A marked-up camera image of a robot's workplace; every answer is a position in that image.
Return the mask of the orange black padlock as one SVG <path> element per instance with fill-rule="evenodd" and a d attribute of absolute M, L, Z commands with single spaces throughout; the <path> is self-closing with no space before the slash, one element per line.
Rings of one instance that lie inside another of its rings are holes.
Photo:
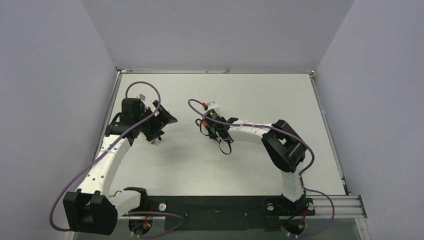
<path fill-rule="evenodd" d="M 195 120 L 195 124 L 198 126 L 199 131 L 202 135 L 207 136 L 207 137 L 209 136 L 208 132 L 204 132 L 204 130 L 206 130 L 206 131 L 209 131 L 209 130 L 208 130 L 207 123 L 203 119 L 197 118 Z"/>

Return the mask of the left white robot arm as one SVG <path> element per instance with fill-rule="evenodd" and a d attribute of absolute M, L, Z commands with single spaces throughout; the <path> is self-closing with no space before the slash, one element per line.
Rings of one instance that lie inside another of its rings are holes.
<path fill-rule="evenodd" d="M 161 140 L 164 127 L 176 123 L 158 100 L 154 109 L 140 98 L 124 98 L 121 111 L 106 127 L 99 160 L 90 167 L 86 177 L 74 192 L 63 197 L 63 207 L 72 232 L 110 235 L 120 217 L 133 211 L 143 215 L 149 210 L 147 190 L 125 187 L 110 196 L 111 185 L 124 156 L 139 134 L 148 142 Z"/>

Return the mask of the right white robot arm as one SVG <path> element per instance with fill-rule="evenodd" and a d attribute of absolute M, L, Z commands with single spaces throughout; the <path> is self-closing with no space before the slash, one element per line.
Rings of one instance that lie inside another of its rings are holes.
<path fill-rule="evenodd" d="M 195 120 L 200 132 L 219 144 L 230 146 L 235 141 L 258 144 L 266 150 L 270 160 L 281 172 L 282 194 L 265 199 L 268 216 L 300 216 L 315 214 L 315 206 L 301 179 L 307 148 L 301 138 L 284 120 L 273 124 L 258 124 L 231 117 L 225 119 L 215 110 Z"/>

